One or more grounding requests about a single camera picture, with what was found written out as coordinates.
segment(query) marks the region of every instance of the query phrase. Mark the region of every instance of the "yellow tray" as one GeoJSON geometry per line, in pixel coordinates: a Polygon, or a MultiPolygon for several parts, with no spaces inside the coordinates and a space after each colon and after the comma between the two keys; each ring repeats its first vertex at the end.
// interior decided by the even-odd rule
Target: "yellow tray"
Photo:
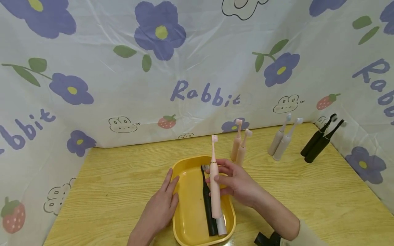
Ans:
{"type": "Polygon", "coordinates": [[[235,212],[230,196],[226,195],[221,197],[221,208],[228,234],[221,237],[210,237],[208,234],[200,166],[208,165],[210,162],[210,156],[196,156],[180,160],[173,167],[172,178],[179,175],[175,188],[175,192],[179,194],[179,204],[173,217],[173,231],[181,246],[213,245],[226,241],[234,233],[235,212]]]}

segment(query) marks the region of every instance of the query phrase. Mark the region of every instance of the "hand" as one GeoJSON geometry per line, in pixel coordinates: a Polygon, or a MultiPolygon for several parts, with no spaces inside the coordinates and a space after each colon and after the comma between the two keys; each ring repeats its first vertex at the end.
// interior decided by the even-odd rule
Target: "hand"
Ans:
{"type": "Polygon", "coordinates": [[[227,159],[217,159],[216,162],[219,165],[219,173],[227,175],[214,177],[216,182],[227,186],[220,189],[220,195],[230,194],[243,205],[254,207],[263,188],[241,166],[227,159]]]}
{"type": "Polygon", "coordinates": [[[146,204],[137,225],[130,233],[128,245],[149,245],[155,235],[171,221],[179,202],[178,193],[173,194],[179,176],[171,181],[172,173],[170,168],[161,188],[146,204]]]}

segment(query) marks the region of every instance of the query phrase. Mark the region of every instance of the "strawberry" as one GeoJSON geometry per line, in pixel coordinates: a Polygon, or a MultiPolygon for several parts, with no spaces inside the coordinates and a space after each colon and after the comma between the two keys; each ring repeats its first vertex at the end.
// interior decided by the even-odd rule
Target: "strawberry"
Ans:
{"type": "Polygon", "coordinates": [[[24,205],[18,200],[8,201],[8,196],[0,215],[3,218],[4,229],[11,234],[22,229],[26,218],[24,205]]]}
{"type": "Polygon", "coordinates": [[[175,126],[175,124],[177,123],[177,120],[174,117],[175,117],[175,115],[173,115],[173,116],[166,115],[163,118],[159,119],[159,122],[157,122],[157,125],[161,128],[164,128],[164,129],[173,128],[175,126]]]}
{"type": "Polygon", "coordinates": [[[316,104],[316,108],[318,110],[323,110],[330,106],[333,102],[336,101],[336,97],[339,96],[340,94],[330,94],[328,96],[323,97],[320,101],[318,101],[318,104],[316,104]]]}

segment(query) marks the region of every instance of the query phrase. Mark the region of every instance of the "white backdrop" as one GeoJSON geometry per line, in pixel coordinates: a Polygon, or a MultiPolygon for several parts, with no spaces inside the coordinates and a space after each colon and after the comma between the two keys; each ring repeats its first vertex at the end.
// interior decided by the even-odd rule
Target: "white backdrop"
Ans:
{"type": "Polygon", "coordinates": [[[90,148],[349,122],[394,212],[394,1],[0,0],[0,245],[41,245],[90,148]]]}

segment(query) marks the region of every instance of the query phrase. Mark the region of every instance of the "wooden table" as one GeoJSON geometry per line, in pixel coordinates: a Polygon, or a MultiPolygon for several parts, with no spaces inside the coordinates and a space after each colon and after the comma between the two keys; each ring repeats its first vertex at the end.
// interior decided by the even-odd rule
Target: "wooden table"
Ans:
{"type": "MultiPolygon", "coordinates": [[[[300,151],[316,127],[311,123],[298,126],[281,161],[276,162],[267,149],[278,128],[255,129],[248,139],[244,168],[252,178],[329,245],[393,245],[393,216],[332,145],[312,164],[304,162],[300,151]]],[[[217,158],[229,158],[234,136],[219,135],[217,158]]],[[[126,245],[168,168],[180,159],[210,154],[210,136],[92,149],[45,246],[126,245]]],[[[235,200],[233,204],[237,225],[228,245],[253,245],[259,231],[272,233],[254,210],[235,200]]],[[[172,225],[155,238],[154,245],[177,245],[172,225]]]]}

